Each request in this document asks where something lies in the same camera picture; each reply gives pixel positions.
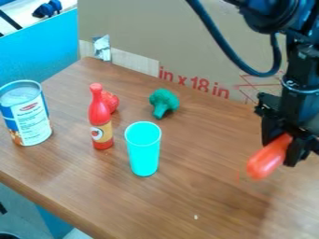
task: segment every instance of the red toy pepper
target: red toy pepper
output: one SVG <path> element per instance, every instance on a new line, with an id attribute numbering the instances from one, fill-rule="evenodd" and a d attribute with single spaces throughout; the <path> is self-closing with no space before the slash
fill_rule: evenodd
<path id="1" fill-rule="evenodd" d="M 90 91 L 93 94 L 93 100 L 89 108 L 89 120 L 93 145 L 97 149 L 107 149 L 113 146 L 111 113 L 102 97 L 102 85 L 93 83 L 90 85 Z"/>
<path id="2" fill-rule="evenodd" d="M 107 103 L 111 111 L 111 114 L 113 114 L 119 105 L 118 97 L 109 91 L 102 91 L 102 97 L 103 97 L 103 100 Z"/>
<path id="3" fill-rule="evenodd" d="M 282 165 L 285 152 L 293 137 L 282 134 L 254 154 L 247 163 L 247 173 L 254 179 L 262 179 L 270 175 L 278 166 Z"/>

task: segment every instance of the toy broccoli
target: toy broccoli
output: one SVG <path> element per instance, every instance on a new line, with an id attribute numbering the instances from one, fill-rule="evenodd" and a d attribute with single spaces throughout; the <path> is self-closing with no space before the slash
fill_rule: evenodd
<path id="1" fill-rule="evenodd" d="M 149 103 L 154 106 L 153 116 L 160 120 L 168 110 L 175 111 L 179 108 L 179 99 L 169 90 L 160 88 L 149 96 Z"/>

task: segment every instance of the cyan plastic cup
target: cyan plastic cup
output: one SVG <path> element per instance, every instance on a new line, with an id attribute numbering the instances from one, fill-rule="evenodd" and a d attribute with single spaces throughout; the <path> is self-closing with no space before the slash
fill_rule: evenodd
<path id="1" fill-rule="evenodd" d="M 161 129 L 148 121 L 131 124 L 125 139 L 132 171 L 138 176 L 151 176 L 159 168 Z"/>

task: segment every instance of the cable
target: cable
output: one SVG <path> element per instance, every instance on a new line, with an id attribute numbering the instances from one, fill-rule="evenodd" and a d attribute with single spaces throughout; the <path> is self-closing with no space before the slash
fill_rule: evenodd
<path id="1" fill-rule="evenodd" d="M 199 0 L 186 0 L 190 7 L 196 12 L 200 17 L 201 21 L 205 25 L 208 32 L 214 38 L 218 46 L 224 51 L 224 53 L 229 57 L 229 59 L 234 62 L 240 69 L 246 72 L 249 75 L 256 77 L 270 77 L 276 74 L 282 63 L 282 53 L 280 52 L 278 41 L 275 34 L 270 35 L 270 44 L 272 46 L 273 54 L 273 64 L 272 68 L 268 72 L 258 72 L 257 70 L 250 67 L 245 63 L 237 53 L 231 48 L 229 43 L 226 41 L 224 36 L 219 32 L 217 26 L 214 24 L 213 20 L 202 6 Z"/>
<path id="2" fill-rule="evenodd" d="M 20 25 L 18 25 L 13 19 L 11 19 L 3 10 L 0 10 L 0 17 L 7 21 L 10 25 L 12 25 L 17 30 L 22 29 Z"/>

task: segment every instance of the wooden tabletop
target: wooden tabletop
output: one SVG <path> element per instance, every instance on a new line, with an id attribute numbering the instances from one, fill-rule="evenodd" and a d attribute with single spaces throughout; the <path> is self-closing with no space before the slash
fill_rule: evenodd
<path id="1" fill-rule="evenodd" d="M 90 141 L 92 82 L 120 99 L 115 146 L 105 151 Z M 147 98 L 159 87 L 174 91 L 181 108 L 157 121 Z M 55 133 L 21 148 L 1 122 L 0 180 L 94 238 L 319 238 L 317 159 L 261 182 L 244 175 L 260 147 L 260 119 L 250 105 L 94 59 L 47 80 L 44 91 Z M 128 165 L 123 132 L 137 120 L 163 132 L 151 177 L 135 176 Z"/>

